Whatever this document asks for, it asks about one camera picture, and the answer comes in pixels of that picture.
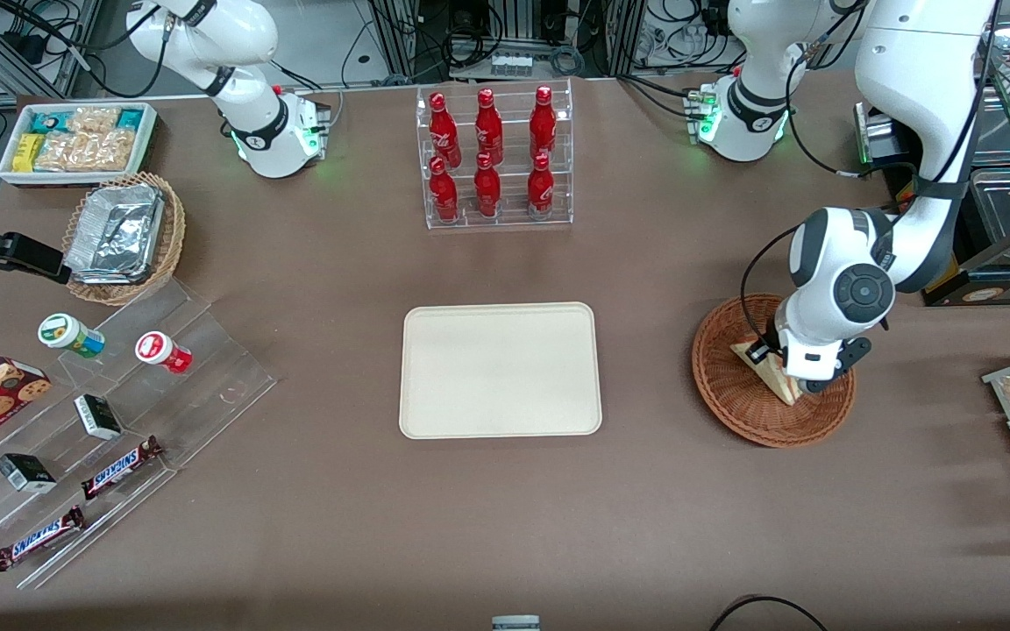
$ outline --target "table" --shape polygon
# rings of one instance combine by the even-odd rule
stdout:
[[[814,73],[796,99],[806,143],[842,164],[850,85]],[[1010,364],[1010,308],[902,296],[830,439],[730,434],[691,381],[698,322],[771,236],[883,203],[881,179],[829,176],[789,138],[728,163],[619,83],[575,89],[574,226],[477,235],[423,226],[414,89],[349,93],[329,159],[283,181],[236,160],[208,100],[157,101],[154,171],[189,216],[179,276],[282,382],[47,587],[0,577],[0,628],[466,630],[530,612],[548,631],[685,630],[749,593],[830,628],[1010,628],[1010,435],[979,380]],[[80,195],[4,185],[0,231],[57,242]],[[789,289],[783,246],[750,290]],[[401,435],[406,312],[574,300],[596,315],[596,434]],[[0,275],[0,354],[52,360],[33,329],[58,310],[107,313]],[[728,624],[808,628],[774,607]]]

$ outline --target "round wicker basket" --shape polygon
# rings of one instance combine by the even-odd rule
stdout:
[[[746,296],[754,322],[766,322],[779,303],[780,296]],[[804,395],[786,405],[730,348],[748,332],[737,298],[714,308],[696,331],[693,378],[716,418],[735,434],[767,447],[801,447],[828,438],[852,410],[854,372],[848,371],[820,395]]]
[[[108,304],[110,307],[122,307],[135,296],[163,287],[174,275],[177,259],[182,255],[182,239],[185,238],[185,210],[182,208],[182,200],[177,199],[174,189],[165,180],[152,173],[121,176],[111,183],[101,184],[100,188],[129,187],[132,184],[150,184],[166,195],[163,224],[158,229],[158,244],[150,262],[150,276],[144,283],[137,285],[85,285],[69,281],[69,292],[72,292],[73,296],[90,302]],[[83,208],[82,199],[77,204],[77,211],[73,212],[73,217],[69,220],[69,228],[65,231],[64,239],[61,240],[62,251],[69,251],[69,246],[73,243],[73,235],[77,232],[77,221],[80,220]]]

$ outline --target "snickers bar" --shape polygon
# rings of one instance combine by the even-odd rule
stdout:
[[[20,542],[8,548],[0,548],[0,571],[5,571],[21,561],[23,556],[37,548],[47,546],[54,539],[73,530],[83,530],[84,513],[80,507],[69,508],[67,515],[57,519],[49,526],[41,528]]]
[[[158,440],[153,435],[142,441],[139,446],[129,451],[123,458],[117,459],[109,464],[104,470],[97,472],[96,477],[88,482],[82,482],[84,488],[84,500],[95,500],[97,495],[104,490],[115,487],[124,477],[131,475],[131,471],[141,467],[148,459],[161,454],[163,448],[158,444]]]

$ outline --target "red bottle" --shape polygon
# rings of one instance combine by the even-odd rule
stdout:
[[[532,118],[528,119],[528,132],[532,135],[532,146],[529,148],[532,160],[540,151],[552,155],[556,149],[556,112],[552,111],[552,89],[541,85],[536,88],[536,107],[532,110]]]
[[[494,107],[494,91],[478,90],[478,118],[474,120],[478,133],[478,151],[486,151],[493,164],[505,160],[505,135],[502,133],[502,115]]]
[[[431,168],[428,188],[431,189],[431,200],[438,221],[453,223],[458,221],[458,188],[454,187],[454,179],[446,173],[446,164],[440,156],[431,156],[428,166]]]
[[[552,213],[552,187],[556,180],[548,171],[548,154],[545,152],[537,154],[532,165],[532,173],[528,175],[528,216],[536,221],[543,221]]]
[[[474,176],[474,191],[478,193],[478,212],[488,219],[495,218],[502,199],[502,180],[497,175],[494,161],[488,151],[478,154],[478,173]]]
[[[458,148],[458,125],[454,117],[446,111],[446,99],[438,92],[428,97],[431,103],[431,143],[435,152],[446,161],[446,168],[458,169],[462,164],[462,151]]]

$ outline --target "acrylic bottle rack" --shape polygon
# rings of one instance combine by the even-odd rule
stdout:
[[[535,105],[536,88],[547,85],[552,89],[552,109],[556,111],[556,148],[550,155],[548,169],[556,179],[552,188],[552,210],[548,219],[536,221],[528,216],[528,175],[532,173],[532,156],[529,154],[528,119]],[[497,111],[502,115],[502,131],[505,140],[505,160],[497,165],[501,177],[501,210],[497,217],[488,219],[478,212],[477,196],[474,191],[474,175],[477,173],[478,140],[474,122],[478,116],[478,97],[473,87],[466,84],[437,85],[420,88],[416,93],[416,136],[420,143],[420,178],[423,181],[423,208],[430,229],[462,228],[538,228],[540,226],[562,226],[572,223],[575,216],[573,172],[574,118],[572,104],[572,83],[569,81],[518,81],[518,83],[493,83],[486,87],[494,91]],[[428,181],[431,172],[428,161],[434,154],[431,143],[431,108],[428,96],[441,92],[446,97],[446,109],[458,124],[458,144],[462,149],[462,164],[449,172],[458,187],[458,221],[443,223],[438,220],[431,200]]]

